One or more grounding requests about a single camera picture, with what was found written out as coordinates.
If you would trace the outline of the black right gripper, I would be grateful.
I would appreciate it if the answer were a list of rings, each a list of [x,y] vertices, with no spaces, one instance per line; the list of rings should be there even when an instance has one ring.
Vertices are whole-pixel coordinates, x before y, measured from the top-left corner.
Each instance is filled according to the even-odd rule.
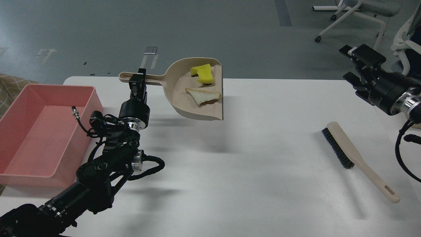
[[[339,51],[352,60],[359,74],[348,72],[343,75],[356,96],[389,116],[399,113],[420,115],[420,83],[400,73],[385,72],[381,69],[385,56],[368,45],[345,45]]]

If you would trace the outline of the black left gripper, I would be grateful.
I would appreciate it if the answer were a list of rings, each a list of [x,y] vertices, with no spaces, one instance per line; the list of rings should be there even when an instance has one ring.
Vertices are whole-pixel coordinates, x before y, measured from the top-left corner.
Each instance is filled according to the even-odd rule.
[[[138,74],[129,79],[130,99],[123,102],[119,118],[128,124],[130,129],[145,129],[149,124],[150,108],[146,101],[146,69],[139,68]]]

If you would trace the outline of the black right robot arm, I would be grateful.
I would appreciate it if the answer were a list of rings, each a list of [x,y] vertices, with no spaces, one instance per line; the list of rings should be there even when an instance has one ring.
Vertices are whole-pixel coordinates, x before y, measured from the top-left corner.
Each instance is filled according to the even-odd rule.
[[[352,85],[356,96],[389,116],[400,113],[406,116],[407,120],[398,132],[394,152],[405,173],[420,182],[420,178],[404,164],[400,153],[401,141],[420,144],[420,136],[407,133],[412,126],[420,124],[420,84],[401,73],[383,70],[385,57],[368,45],[345,45],[340,52],[355,66],[357,74],[347,72],[343,79]]]

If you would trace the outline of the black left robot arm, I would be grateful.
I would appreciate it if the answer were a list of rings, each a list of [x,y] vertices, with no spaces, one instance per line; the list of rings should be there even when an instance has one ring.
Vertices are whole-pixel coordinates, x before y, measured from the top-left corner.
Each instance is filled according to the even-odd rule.
[[[97,214],[112,207],[114,197],[127,181],[161,171],[165,163],[146,155],[140,146],[140,130],[149,123],[146,104],[146,69],[129,78],[130,98],[123,102],[119,116],[94,111],[90,129],[73,116],[90,138],[99,138],[86,163],[76,171],[76,182],[39,207],[23,204],[1,216],[2,237],[61,237],[66,228],[77,226],[85,211]]]

